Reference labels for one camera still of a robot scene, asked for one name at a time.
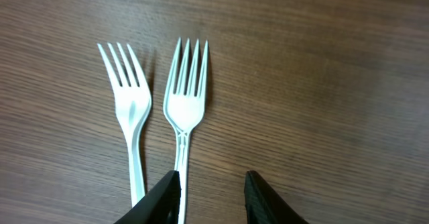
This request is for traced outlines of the white plastic fork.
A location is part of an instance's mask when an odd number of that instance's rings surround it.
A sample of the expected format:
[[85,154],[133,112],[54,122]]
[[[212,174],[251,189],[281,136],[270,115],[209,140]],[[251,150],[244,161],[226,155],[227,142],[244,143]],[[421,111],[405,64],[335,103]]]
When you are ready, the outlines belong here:
[[208,42],[200,53],[197,42],[190,52],[190,41],[182,47],[182,40],[176,44],[170,73],[166,83],[163,111],[176,135],[176,159],[174,170],[180,175],[180,205],[178,223],[186,222],[186,199],[190,135],[202,121],[206,106]]
[[118,59],[112,44],[108,44],[116,67],[113,67],[101,44],[97,44],[107,69],[115,99],[115,114],[127,144],[131,205],[145,196],[145,182],[140,157],[140,135],[151,111],[152,98],[141,64],[130,45],[128,54],[120,43]]

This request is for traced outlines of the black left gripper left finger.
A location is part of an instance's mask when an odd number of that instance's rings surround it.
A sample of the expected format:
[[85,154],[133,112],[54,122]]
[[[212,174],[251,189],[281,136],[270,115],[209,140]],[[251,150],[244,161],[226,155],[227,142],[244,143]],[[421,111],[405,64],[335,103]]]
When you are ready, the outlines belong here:
[[171,170],[115,224],[177,224],[180,197],[180,173]]

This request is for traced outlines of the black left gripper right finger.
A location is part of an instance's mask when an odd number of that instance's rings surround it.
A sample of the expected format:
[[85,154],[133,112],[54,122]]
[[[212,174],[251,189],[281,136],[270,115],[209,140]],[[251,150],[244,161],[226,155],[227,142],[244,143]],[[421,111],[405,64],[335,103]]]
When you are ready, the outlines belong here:
[[248,224],[308,224],[256,171],[245,175]]

